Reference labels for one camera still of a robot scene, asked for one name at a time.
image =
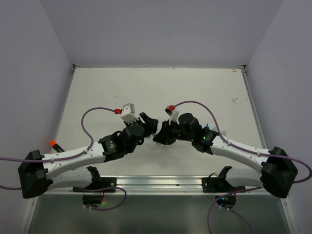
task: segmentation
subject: red cap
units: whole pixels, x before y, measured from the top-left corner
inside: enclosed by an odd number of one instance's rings
[[[175,106],[168,106],[169,111],[173,111],[175,109]]]
[[[121,109],[115,109],[114,112],[116,115],[119,115],[119,114],[121,114]]]
[[[51,141],[49,142],[49,144],[51,145],[51,147],[53,147],[53,146],[56,144],[56,142],[53,141],[53,140],[51,140]]]

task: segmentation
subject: metal frame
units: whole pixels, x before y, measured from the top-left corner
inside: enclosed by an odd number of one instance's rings
[[[202,176],[124,176],[110,175],[109,177],[117,178],[117,186],[124,188],[129,195],[223,195],[224,193],[204,193],[201,186]],[[77,195],[72,190],[54,189],[47,191],[45,194],[59,195]],[[123,194],[122,191],[116,190],[114,194]],[[267,195],[265,190],[252,191],[242,195]]]
[[[245,82],[247,94],[249,96],[250,104],[253,111],[253,116],[256,121],[258,133],[260,136],[261,144],[263,148],[266,148],[266,142],[263,136],[263,132],[260,126],[257,111],[254,105],[254,100],[250,92],[250,88],[247,81],[247,76],[244,68],[240,67]],[[202,176],[124,176],[124,175],[110,175],[102,177],[116,177],[117,186],[126,189],[129,195],[223,195],[224,193],[203,193],[201,186]],[[54,189],[47,191],[45,194],[66,194],[66,195],[80,195],[81,193],[73,193],[72,190]],[[106,195],[120,195],[122,191],[116,191],[115,193],[106,193]],[[256,190],[249,193],[242,193],[240,195],[267,195],[269,194],[265,190]],[[34,198],[29,201],[23,222],[19,229],[19,234],[27,234],[30,228],[30,224],[33,218],[35,207],[38,203],[38,198]],[[298,226],[295,222],[295,218],[290,206],[289,198],[281,199],[283,211],[288,223],[291,234],[299,234]]]

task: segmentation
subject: gray floor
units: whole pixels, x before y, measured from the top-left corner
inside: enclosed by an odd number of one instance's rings
[[[39,198],[29,234],[208,234],[207,195],[132,195],[119,208],[97,212],[82,208],[81,195],[43,195]],[[119,195],[106,196],[106,207]],[[254,234],[289,234],[280,200],[271,195],[237,196],[236,211],[244,215]],[[215,207],[214,234],[248,234],[245,222]]]

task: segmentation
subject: white enclosure wall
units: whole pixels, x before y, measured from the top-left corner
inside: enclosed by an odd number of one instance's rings
[[[0,2],[0,156],[47,152],[71,80],[71,63],[37,0]],[[1,185],[20,187],[19,163],[0,163]],[[0,233],[16,234],[28,200],[0,190]]]
[[[283,0],[40,0],[82,66],[226,67],[252,57]]]
[[[285,0],[247,66],[247,77],[269,147],[312,165],[312,1]],[[300,165],[299,177],[307,175]],[[302,234],[312,230],[311,181],[290,199]]]

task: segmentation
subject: purple cable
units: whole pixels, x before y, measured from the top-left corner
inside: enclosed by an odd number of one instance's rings
[[[253,191],[253,190],[257,190],[257,189],[260,189],[260,188],[252,188],[252,189],[245,189],[245,190],[239,190],[239,191],[234,191],[234,192],[230,192],[228,194],[225,194],[225,195],[222,195],[220,197],[218,197],[216,200],[214,200],[211,204],[211,206],[209,207],[209,210],[208,210],[208,215],[207,215],[207,224],[208,224],[208,230],[210,232],[210,234],[213,234],[213,231],[211,230],[211,226],[210,226],[210,215],[211,215],[211,210],[213,209],[214,205],[220,200],[222,199],[223,197],[226,197],[226,196],[230,196],[230,195],[233,195],[233,194],[237,194],[237,193],[245,193],[245,192],[249,192],[249,191]],[[233,211],[233,210],[229,210],[231,211],[232,213],[240,216],[248,225],[249,227],[249,230],[250,230],[250,233],[253,234],[253,231],[252,231],[252,227],[250,225],[250,223],[248,222],[248,220],[242,216],[240,213],[238,213],[237,211]]]
[[[106,108],[106,107],[94,107],[94,108],[91,108],[89,110],[87,110],[81,117],[81,127],[82,127],[82,130],[85,132],[85,134],[90,138],[91,140],[91,143],[90,145],[87,147],[87,150],[90,150],[91,147],[93,146],[94,144],[94,139],[93,137],[90,135],[90,133],[88,133],[88,131],[86,130],[86,128],[84,127],[84,118],[85,116],[90,112],[90,111],[93,111],[93,110],[106,110],[106,111],[111,111],[111,112],[114,112],[114,110],[112,109],[109,109],[109,108]],[[78,157],[78,156],[81,156],[84,154],[84,151],[82,151],[81,153],[79,154],[76,154],[76,155],[73,155],[73,156],[70,156],[70,157],[64,157],[64,158],[56,158],[54,159],[54,161],[63,161],[63,160],[68,160],[68,159],[73,159],[75,157]],[[27,162],[27,163],[43,163],[43,162],[51,162],[51,160],[47,159],[47,160],[27,160],[27,159],[19,159],[19,158],[10,158],[10,157],[0,157],[0,160],[2,161],[12,161],[12,162]],[[7,189],[7,190],[20,190],[21,188],[12,188],[12,187],[6,187],[6,186],[3,186],[3,185],[0,185],[0,189]]]
[[[175,107],[178,107],[179,105],[182,105],[182,104],[184,104],[184,103],[195,103],[195,104],[198,104],[198,105],[201,105],[202,107],[204,107],[204,108],[210,113],[211,117],[213,118],[214,123],[215,123],[215,126],[216,126],[216,128],[217,128],[217,131],[218,131],[218,133],[219,133],[221,139],[222,139],[224,142],[228,143],[227,139],[222,135],[222,133],[221,133],[221,131],[220,131],[220,128],[219,128],[219,125],[218,125],[218,123],[217,123],[217,121],[216,121],[215,116],[213,115],[212,111],[211,111],[207,106],[205,106],[204,104],[202,104],[202,103],[200,103],[200,102],[198,102],[198,101],[183,101],[183,102],[180,102],[180,103],[178,103],[177,105],[175,105]],[[235,145],[235,144],[233,144],[233,143],[231,143],[230,145],[233,146],[234,148],[237,148],[237,149],[239,149],[239,150],[241,150],[241,151],[244,151],[244,152],[247,152],[247,153],[249,153],[249,154],[257,155],[257,152],[255,152],[255,151],[251,151],[251,150],[244,149],[244,148],[239,147],[238,145]],[[305,182],[305,181],[309,180],[309,179],[312,177],[312,168],[311,168],[307,163],[305,163],[305,162],[303,162],[303,161],[301,161],[301,160],[299,160],[299,159],[297,159],[297,158],[287,157],[287,156],[282,156],[282,155],[263,154],[263,153],[260,153],[260,155],[261,155],[261,156],[266,156],[266,157],[276,157],[276,158],[287,159],[287,160],[295,161],[295,162],[298,162],[298,163],[304,165],[304,166],[309,170],[309,175],[308,175],[306,178],[304,178],[304,179],[300,179],[300,180],[295,181],[295,182],[294,182],[295,184],[296,184],[296,183]]]
[[[6,189],[6,190],[21,190],[21,188],[6,187],[6,186],[3,186],[3,185],[0,185],[0,189]]]
[[[207,106],[205,106],[204,104],[202,104],[202,103],[200,103],[198,101],[183,101],[183,102],[180,102],[177,105],[175,105],[175,107],[178,107],[179,105],[182,105],[184,103],[195,103],[195,104],[198,104],[198,105],[204,107],[210,113],[211,117],[213,118],[215,126],[217,128],[217,131],[218,131],[221,139],[224,142],[228,143],[227,139],[221,133],[221,130],[219,128],[219,125],[218,125],[218,123],[216,121],[216,118],[215,118],[214,114],[212,113],[212,111]],[[233,146],[234,148],[237,148],[237,149],[241,150],[241,151],[244,151],[244,152],[247,152],[247,153],[250,153],[250,154],[253,154],[253,155],[257,155],[257,152],[244,149],[244,148],[239,147],[238,145],[235,145],[233,143],[231,143],[230,145]],[[312,169],[311,169],[311,167],[307,163],[305,163],[305,162],[303,162],[303,161],[301,161],[299,159],[296,159],[296,158],[293,158],[293,157],[282,156],[282,155],[270,155],[270,154],[263,154],[263,153],[261,153],[260,155],[261,156],[267,156],[267,157],[276,157],[276,158],[288,159],[288,160],[292,160],[292,161],[295,161],[295,162],[298,162],[298,163],[304,165],[309,170],[309,175],[306,178],[304,178],[304,179],[300,179],[298,181],[295,181],[294,183],[302,183],[302,182],[305,182],[305,181],[309,180],[312,177]],[[213,234],[213,232],[211,230],[211,226],[210,226],[210,214],[211,214],[212,208],[221,198],[229,196],[229,195],[233,195],[233,194],[237,194],[237,193],[244,193],[244,192],[253,191],[253,190],[257,190],[257,189],[260,189],[260,188],[252,188],[252,189],[245,189],[245,190],[231,192],[231,193],[225,194],[223,196],[220,196],[215,201],[213,201],[212,205],[209,207],[208,215],[207,215],[207,224],[208,224],[209,232],[211,234]],[[232,211],[232,210],[230,210],[230,211],[235,213],[235,214],[237,214],[238,216],[240,216],[242,219],[245,220],[245,222],[248,224],[248,227],[249,227],[250,232],[252,234],[253,231],[251,229],[251,226],[250,226],[250,223],[248,222],[248,220],[245,217],[243,217],[240,213],[238,213],[237,211]]]
[[[125,193],[125,196],[123,196],[123,199],[117,205],[109,207],[109,208],[97,208],[97,207],[92,207],[91,208],[92,210],[96,210],[96,211],[109,211],[109,210],[115,209],[115,208],[119,207],[120,205],[122,205],[122,203],[124,203],[124,201],[127,198],[127,192],[123,188],[120,188],[120,187],[107,187],[107,188],[96,189],[96,190],[89,190],[89,189],[83,189],[83,188],[80,188],[80,189],[82,191],[85,191],[85,192],[94,192],[94,193],[102,192],[102,191],[109,190],[109,189],[119,189],[119,190],[122,190]]]

